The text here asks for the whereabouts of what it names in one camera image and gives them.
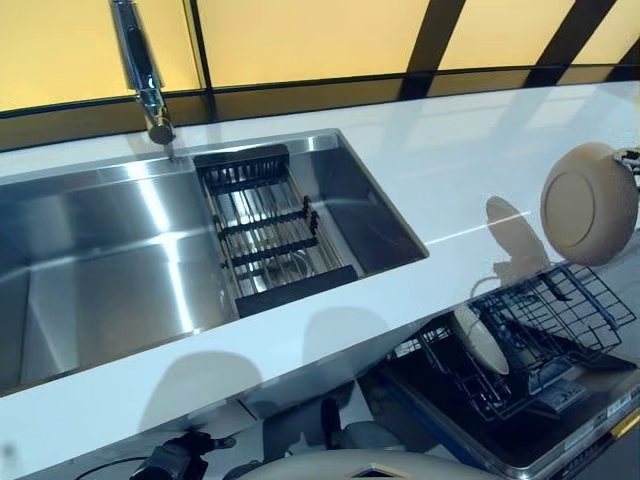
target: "stainless steel sink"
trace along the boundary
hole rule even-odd
[[[38,176],[0,184],[0,395],[427,256],[334,130]]]

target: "open dishwasher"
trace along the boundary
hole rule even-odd
[[[636,317],[592,270],[561,264],[468,306],[508,374],[465,348],[451,312],[377,370],[461,462],[506,478],[572,478],[637,423],[640,370],[611,354]]]

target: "cable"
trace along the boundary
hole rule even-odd
[[[99,467],[92,468],[91,470],[87,470],[79,477],[76,477],[75,480],[81,480],[82,478],[85,478],[87,475],[91,475],[92,473],[97,472],[98,470],[102,470],[103,468],[112,467],[113,465],[118,465],[120,463],[146,460],[147,458],[148,457],[130,457],[130,458],[121,458],[120,460],[114,460],[113,462],[105,463],[104,465],[100,465]]]

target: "chrome faucet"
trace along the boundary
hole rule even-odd
[[[160,145],[168,145],[174,139],[173,126],[136,5],[131,0],[111,0],[111,12],[127,86],[136,91],[136,101],[144,112],[149,138]]]

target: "dishwasher rack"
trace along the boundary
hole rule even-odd
[[[299,190],[288,154],[257,153],[200,171],[240,316],[357,279]]]
[[[400,345],[392,359],[422,350],[487,421],[533,408],[575,366],[609,361],[606,353],[621,343],[621,327],[636,318],[593,271],[569,264],[474,299],[469,307],[500,345],[508,375],[475,360],[454,334],[451,313]]]

